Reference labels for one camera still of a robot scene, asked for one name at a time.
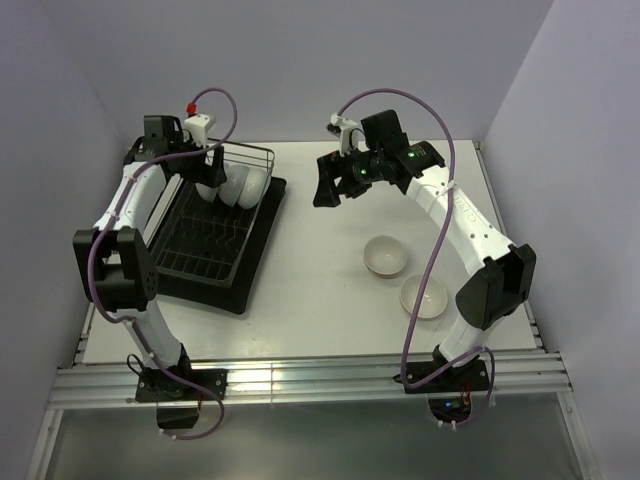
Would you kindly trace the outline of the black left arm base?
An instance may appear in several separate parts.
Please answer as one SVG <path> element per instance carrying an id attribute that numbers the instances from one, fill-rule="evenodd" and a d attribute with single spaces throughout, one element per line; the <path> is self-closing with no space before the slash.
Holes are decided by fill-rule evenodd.
<path id="1" fill-rule="evenodd" d="M 185 352 L 177 365 L 165 369 L 144 365 L 136 354 L 127 356 L 126 365 L 137 377 L 135 402 L 157 404 L 156 424 L 162 435 L 176 440 L 196 440 L 211 435 L 222 425 L 227 369 L 193 369 Z M 217 403 L 218 419 L 202 433 L 187 433 L 198 423 L 205 400 Z"/>

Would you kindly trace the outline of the cream bowl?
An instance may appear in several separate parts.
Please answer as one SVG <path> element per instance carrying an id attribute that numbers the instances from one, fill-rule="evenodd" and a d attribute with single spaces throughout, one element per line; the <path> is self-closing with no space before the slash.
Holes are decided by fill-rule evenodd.
<path id="1" fill-rule="evenodd" d="M 373 237 L 363 250 L 366 268 L 383 278 L 397 276 L 406 267 L 408 258 L 408 251 L 404 244 L 387 235 Z"/>

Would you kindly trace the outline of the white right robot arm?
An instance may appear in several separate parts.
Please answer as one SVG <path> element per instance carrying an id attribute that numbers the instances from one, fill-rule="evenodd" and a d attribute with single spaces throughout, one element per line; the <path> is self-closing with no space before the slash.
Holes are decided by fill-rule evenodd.
<path id="1" fill-rule="evenodd" d="M 500 233 L 455 182 L 452 162 L 427 141 L 412 143 L 393 110 L 355 122 L 333 114 L 327 126 L 336 151 L 317 160 L 316 207 L 337 207 L 380 181 L 419 205 L 441 230 L 469 276 L 455 296 L 458 316 L 437 346 L 435 383 L 452 390 L 468 374 L 467 353 L 529 296 L 536 254 Z"/>

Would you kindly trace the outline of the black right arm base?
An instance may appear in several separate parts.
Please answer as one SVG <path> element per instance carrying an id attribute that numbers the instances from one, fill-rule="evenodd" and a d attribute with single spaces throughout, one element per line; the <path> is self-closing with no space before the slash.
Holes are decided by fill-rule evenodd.
<path id="1" fill-rule="evenodd" d="M 472 414 L 472 395 L 477 392 L 486 392 L 490 386 L 490 374 L 485 362 L 475 357 L 462 367 L 447 369 L 422 387 L 415 389 L 404 387 L 404 393 L 409 395 L 447 394 L 447 397 L 428 400 L 431 413 L 437 420 L 443 422 L 462 422 Z"/>

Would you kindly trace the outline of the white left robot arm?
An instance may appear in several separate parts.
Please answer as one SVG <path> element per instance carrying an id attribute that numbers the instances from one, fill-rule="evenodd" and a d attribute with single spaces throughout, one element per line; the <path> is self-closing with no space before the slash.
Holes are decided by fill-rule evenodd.
<path id="1" fill-rule="evenodd" d="M 123 160 L 120 184 L 105 213 L 74 234 L 73 249 L 87 298 L 111 324 L 122 324 L 142 354 L 145 383 L 183 399 L 195 386 L 190 359 L 158 306 L 158 272 L 143 240 L 148 220 L 174 177 L 216 187 L 222 182 L 216 119 L 190 109 L 185 119 L 147 115 L 143 134 Z"/>

